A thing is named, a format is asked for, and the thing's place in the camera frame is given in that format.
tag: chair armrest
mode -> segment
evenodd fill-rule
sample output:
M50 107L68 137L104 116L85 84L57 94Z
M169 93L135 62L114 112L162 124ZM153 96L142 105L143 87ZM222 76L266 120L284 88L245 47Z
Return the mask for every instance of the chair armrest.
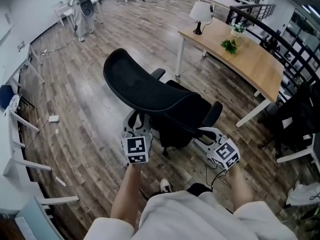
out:
M218 118L220 117L220 114L222 112L222 104L219 102L219 101L216 101L209 113L206 115L205 119L203 120L202 122L202 125L205 126L205 127L212 127L216 121L218 120Z
M153 76L155 79L159 80L165 73L166 71L164 69L158 68L155 71L153 71L150 75Z

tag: person's arm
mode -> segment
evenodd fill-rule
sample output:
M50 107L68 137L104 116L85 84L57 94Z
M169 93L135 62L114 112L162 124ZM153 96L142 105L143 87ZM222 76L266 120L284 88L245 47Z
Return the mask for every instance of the person's arm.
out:
M254 202L254 195L252 190L246 182L244 175L241 172L240 166L234 164L229 169L231 182L231 196L233 203L233 210L236 211L239 207Z
M130 164L111 208L110 218L136 225L140 186L140 164Z

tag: wooden floor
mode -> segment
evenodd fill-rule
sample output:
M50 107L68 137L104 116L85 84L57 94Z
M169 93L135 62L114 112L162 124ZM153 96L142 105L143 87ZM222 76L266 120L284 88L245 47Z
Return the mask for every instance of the wooden floor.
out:
M22 107L22 115L40 127L50 115L59 115L58 124L46 123L26 150L28 160L49 165L52 172L32 170L51 198L77 195L80 201L56 205L55 217L68 239L82 239L98 217L108 217L126 171L121 147L122 120L130 108L107 86L103 65L117 48L129 54L149 73L166 70L161 79L175 79L178 52L178 29L194 24L189 13L196 0L103 0L104 24L95 23L96 31L85 42L72 41L67 47L41 56L38 68L45 84L41 85L30 70L21 76L21 92L36 108ZM66 23L53 26L32 45L41 54L67 44L73 35ZM202 50L186 43L179 81L186 88L213 103L220 101L223 111L216 123L237 145L240 166L254 191L256 200L265 201L276 216L285 221L296 207L282 209L287 193L296 180L312 183L318 178L308 158L277 164L272 145L264 150L258 144L270 133L254 118L241 128L236 122L262 100L254 98L254 88L213 57L202 58ZM28 144L34 133L23 130ZM192 183L206 184L203 155L190 143L180 150L170 148L168 158L162 156L160 143L154 139L150 162L142 168L142 190L147 196L159 190L162 178L168 178L175 190ZM220 170L209 169L208 182ZM55 181L56 176L66 187ZM223 206L232 210L228 176L214 183L214 193ZM146 202L140 197L139 215ZM287 225L295 232L296 218Z

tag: sneaker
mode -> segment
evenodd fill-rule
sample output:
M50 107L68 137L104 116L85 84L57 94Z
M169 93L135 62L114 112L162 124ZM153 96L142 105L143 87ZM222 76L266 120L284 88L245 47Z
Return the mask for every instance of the sneaker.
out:
M169 180L163 178L160 183L162 193L172 193L172 186Z

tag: chair caster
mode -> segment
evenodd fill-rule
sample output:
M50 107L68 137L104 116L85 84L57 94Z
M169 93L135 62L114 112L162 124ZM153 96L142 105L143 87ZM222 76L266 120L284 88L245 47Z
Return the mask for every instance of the chair caster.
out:
M168 156L168 151L167 151L167 148L165 147L162 151L162 155L167 157Z

